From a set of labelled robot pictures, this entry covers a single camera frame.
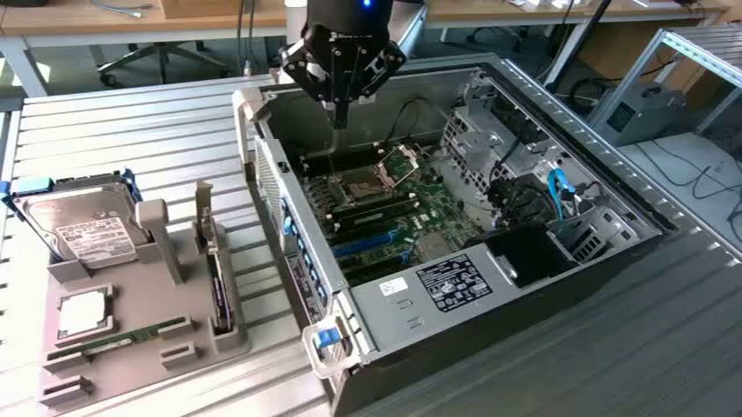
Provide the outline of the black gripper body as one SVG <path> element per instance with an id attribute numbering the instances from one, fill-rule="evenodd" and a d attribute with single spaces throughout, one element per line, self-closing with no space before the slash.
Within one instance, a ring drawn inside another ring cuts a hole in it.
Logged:
<path id="1" fill-rule="evenodd" d="M 301 38 L 320 65 L 330 71 L 334 96 L 341 98 L 342 72 L 356 47 L 373 55 L 390 42 L 390 1 L 309 1 Z"/>

